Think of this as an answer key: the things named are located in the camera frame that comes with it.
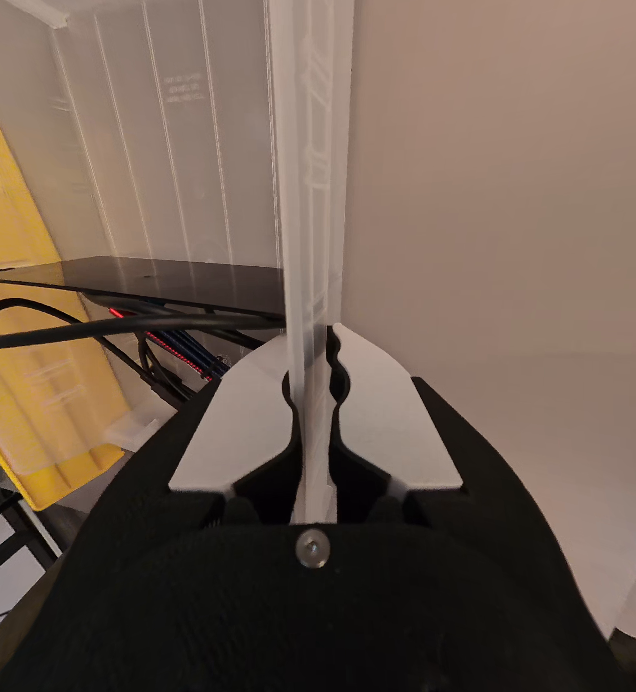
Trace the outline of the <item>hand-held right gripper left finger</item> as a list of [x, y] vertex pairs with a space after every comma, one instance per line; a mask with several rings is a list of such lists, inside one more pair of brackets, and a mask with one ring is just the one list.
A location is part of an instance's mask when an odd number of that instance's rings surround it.
[[169, 489], [229, 494], [253, 472], [286, 453], [302, 479], [299, 412], [290, 392], [286, 337], [276, 337], [231, 365], [176, 465]]

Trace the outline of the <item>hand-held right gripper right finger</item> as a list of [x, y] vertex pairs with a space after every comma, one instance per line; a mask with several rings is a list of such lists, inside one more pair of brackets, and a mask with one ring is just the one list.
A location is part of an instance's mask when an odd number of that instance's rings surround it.
[[462, 489], [462, 473], [409, 370], [340, 322], [328, 337], [336, 383], [328, 450], [337, 496]]

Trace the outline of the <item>yellow plastic bin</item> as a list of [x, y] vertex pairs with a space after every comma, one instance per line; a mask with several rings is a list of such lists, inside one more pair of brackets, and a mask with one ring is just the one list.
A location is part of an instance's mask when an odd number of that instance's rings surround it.
[[[0, 269], [59, 253], [0, 131]], [[0, 466], [34, 510], [108, 472], [108, 427], [131, 412], [93, 341], [0, 349]]]

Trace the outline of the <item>clear plastic bin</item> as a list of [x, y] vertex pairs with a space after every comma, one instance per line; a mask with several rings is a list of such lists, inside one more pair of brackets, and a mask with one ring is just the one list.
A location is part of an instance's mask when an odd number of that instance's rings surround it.
[[277, 266], [305, 472], [328, 518], [325, 325], [340, 319], [354, 2], [7, 2], [40, 24], [102, 242], [114, 255]]

